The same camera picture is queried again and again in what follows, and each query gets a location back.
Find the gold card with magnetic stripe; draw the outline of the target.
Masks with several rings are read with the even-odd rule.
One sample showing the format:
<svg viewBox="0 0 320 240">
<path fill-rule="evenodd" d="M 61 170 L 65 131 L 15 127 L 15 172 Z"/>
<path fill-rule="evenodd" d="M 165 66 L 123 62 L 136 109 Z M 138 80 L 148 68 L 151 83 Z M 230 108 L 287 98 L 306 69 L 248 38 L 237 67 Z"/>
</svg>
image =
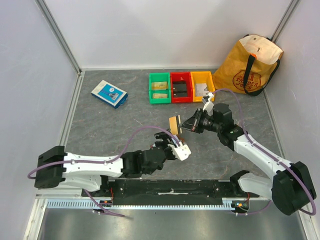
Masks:
<svg viewBox="0 0 320 240">
<path fill-rule="evenodd" d="M 170 128 L 170 132 L 173 135 L 179 135 L 182 133 L 181 128 L 179 127 L 179 125 L 181 124 L 181 118 L 180 115 L 176 115 L 176 116 L 172 116 L 169 119 L 169 128 Z"/>
</svg>

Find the brown leather card holder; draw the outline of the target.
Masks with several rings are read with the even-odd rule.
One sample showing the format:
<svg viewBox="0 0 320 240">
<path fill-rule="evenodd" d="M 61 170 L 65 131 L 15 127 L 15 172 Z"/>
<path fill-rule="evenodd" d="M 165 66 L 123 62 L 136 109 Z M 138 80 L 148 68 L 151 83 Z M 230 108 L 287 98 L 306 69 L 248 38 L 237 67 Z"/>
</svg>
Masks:
<svg viewBox="0 0 320 240">
<path fill-rule="evenodd" d="M 186 141 L 184 140 L 184 138 L 182 138 L 181 136 L 178 136 L 178 139 L 182 142 L 183 145 L 186 143 Z"/>
</svg>

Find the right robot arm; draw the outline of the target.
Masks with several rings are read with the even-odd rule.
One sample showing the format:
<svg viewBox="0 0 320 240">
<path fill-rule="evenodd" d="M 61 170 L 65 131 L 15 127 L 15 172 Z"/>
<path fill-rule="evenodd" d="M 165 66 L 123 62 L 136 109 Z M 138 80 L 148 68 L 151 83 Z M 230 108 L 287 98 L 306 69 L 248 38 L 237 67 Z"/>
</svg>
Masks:
<svg viewBox="0 0 320 240">
<path fill-rule="evenodd" d="M 232 111 L 225 103 L 212 107 L 212 113 L 199 108 L 179 127 L 194 133 L 214 132 L 220 142 L 259 167 L 266 177 L 242 170 L 230 178 L 229 191 L 235 197 L 253 193 L 264 197 L 285 215 L 290 216 L 311 204 L 309 215 L 316 214 L 317 197 L 308 167 L 298 161 L 292 163 L 268 150 L 242 127 L 234 123 Z"/>
</svg>

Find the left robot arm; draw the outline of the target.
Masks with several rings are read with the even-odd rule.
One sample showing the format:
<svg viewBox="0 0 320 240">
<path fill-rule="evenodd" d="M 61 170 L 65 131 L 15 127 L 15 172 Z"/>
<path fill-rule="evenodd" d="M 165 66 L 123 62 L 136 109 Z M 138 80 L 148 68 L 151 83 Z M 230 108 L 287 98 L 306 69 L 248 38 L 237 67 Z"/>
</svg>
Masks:
<svg viewBox="0 0 320 240">
<path fill-rule="evenodd" d="M 184 160 L 183 143 L 166 132 L 155 135 L 156 142 L 147 150 L 125 152 L 117 156 L 88 156 L 66 152 L 57 145 L 38 157 L 37 167 L 28 174 L 37 189 L 58 186 L 80 188 L 106 196 L 111 178 L 135 179 L 162 170 L 167 160 Z"/>
</svg>

